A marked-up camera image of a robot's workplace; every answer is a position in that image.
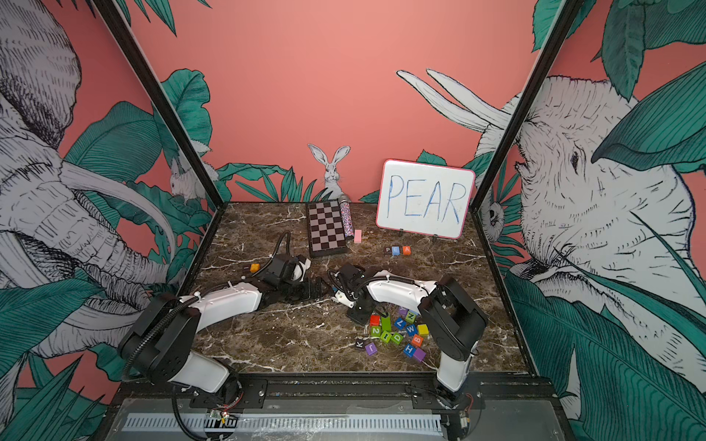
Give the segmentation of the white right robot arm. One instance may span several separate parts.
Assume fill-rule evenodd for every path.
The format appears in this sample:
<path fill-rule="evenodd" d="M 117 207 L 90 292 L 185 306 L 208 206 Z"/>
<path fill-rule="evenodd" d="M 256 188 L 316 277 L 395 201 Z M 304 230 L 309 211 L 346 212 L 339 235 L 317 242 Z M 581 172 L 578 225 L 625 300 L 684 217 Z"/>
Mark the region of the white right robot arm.
<path fill-rule="evenodd" d="M 441 351 L 437 381 L 447 391 L 461 391 L 488 317 L 453 277 L 421 281 L 351 264 L 328 276 L 336 300 L 349 308 L 347 316 L 358 325 L 369 323 L 380 303 L 419 314 Z"/>

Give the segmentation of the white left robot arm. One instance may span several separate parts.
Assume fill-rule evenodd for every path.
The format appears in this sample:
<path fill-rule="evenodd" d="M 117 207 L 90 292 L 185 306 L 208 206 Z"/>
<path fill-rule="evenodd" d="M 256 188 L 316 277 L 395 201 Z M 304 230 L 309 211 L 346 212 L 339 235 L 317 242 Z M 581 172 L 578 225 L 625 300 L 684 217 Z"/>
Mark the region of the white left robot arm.
<path fill-rule="evenodd" d="M 331 296 L 321 277 L 307 275 L 311 262 L 299 255 L 275 255 L 237 283 L 190 296 L 163 294 L 144 310 L 119 345 L 121 380 L 170 383 L 217 394 L 233 378 L 229 367 L 192 350 L 201 330 L 273 303 L 316 301 Z"/>

